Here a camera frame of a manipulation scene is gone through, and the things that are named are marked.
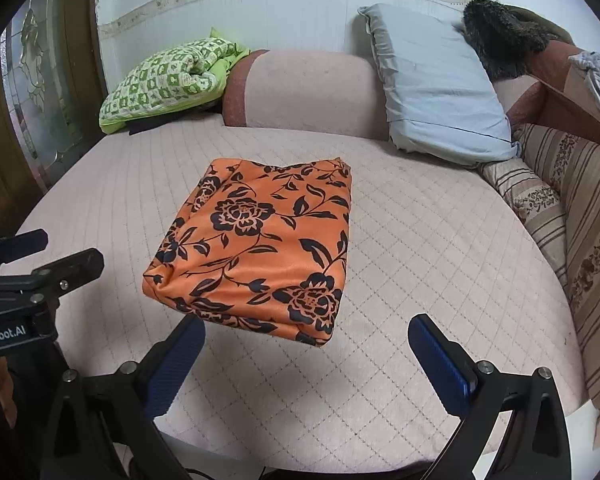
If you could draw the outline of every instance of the black flower pattern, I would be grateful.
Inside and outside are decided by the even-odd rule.
[[[292,164],[291,166],[264,166],[262,169],[265,173],[287,173],[291,170],[299,170],[305,166],[306,164]]]
[[[252,332],[260,332],[267,334],[273,332],[276,326],[266,321],[260,321],[253,317],[241,317],[232,316],[231,314],[218,313],[218,312],[207,312],[206,310],[195,311],[196,316],[205,321],[213,321],[215,323],[221,323],[225,326],[231,326],[233,328],[242,328],[245,330],[251,330]]]
[[[256,202],[253,198],[222,200],[211,214],[211,222],[216,231],[235,229],[238,236],[257,236],[263,221],[275,213],[273,206],[266,202]]]
[[[176,218],[170,225],[164,240],[162,240],[160,249],[155,254],[156,259],[161,263],[169,264],[176,259],[178,248],[180,248],[180,244],[176,240],[176,231],[183,225],[184,218],[180,217]]]
[[[315,337],[305,334],[302,331],[298,331],[298,333],[296,334],[296,341],[306,343],[307,345],[311,346],[318,346],[318,341]]]
[[[334,288],[332,276],[314,272],[299,286],[287,286],[273,292],[273,298],[286,303],[291,321],[308,325],[331,334],[342,291]]]
[[[206,176],[198,183],[198,192],[191,205],[191,212],[196,212],[220,189],[220,179],[216,176]]]

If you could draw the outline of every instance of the black metal bracket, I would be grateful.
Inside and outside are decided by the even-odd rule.
[[[193,340],[195,348],[190,346]],[[173,359],[172,352],[180,355],[187,350],[186,368],[178,364],[175,368],[188,372],[203,343],[203,321],[186,316],[139,364],[129,361],[113,374],[90,378],[66,371],[51,409],[41,480],[128,478],[112,441],[130,447],[137,469],[147,480],[189,480],[153,424],[153,417],[162,414],[160,408],[166,412],[168,406],[158,402],[156,408],[148,395],[152,388],[167,390],[167,399],[173,400],[184,377],[173,381],[161,371]],[[171,383],[176,383],[175,391]]]
[[[42,230],[0,240],[0,264],[44,249]],[[55,341],[59,298],[97,279],[102,254],[87,249],[21,276],[0,276],[0,356],[22,346]]]
[[[564,413],[548,368],[522,376],[501,373],[488,361],[476,363],[426,314],[411,319],[409,343],[446,411],[460,418],[435,462],[356,475],[277,470],[263,480],[473,479],[472,471],[501,412],[511,412],[511,416],[487,479],[571,479]]]

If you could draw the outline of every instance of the striped fabric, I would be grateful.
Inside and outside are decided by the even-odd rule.
[[[521,158],[482,164],[478,172],[513,209],[566,288],[567,237],[560,196]]]
[[[600,410],[600,145],[532,124],[513,134],[525,162],[560,195],[567,279],[585,380]]]

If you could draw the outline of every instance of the green blanket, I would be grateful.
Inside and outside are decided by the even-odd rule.
[[[179,112],[222,97],[229,70],[249,50],[211,37],[163,50],[126,76],[100,108],[100,127],[112,134],[126,121]]]

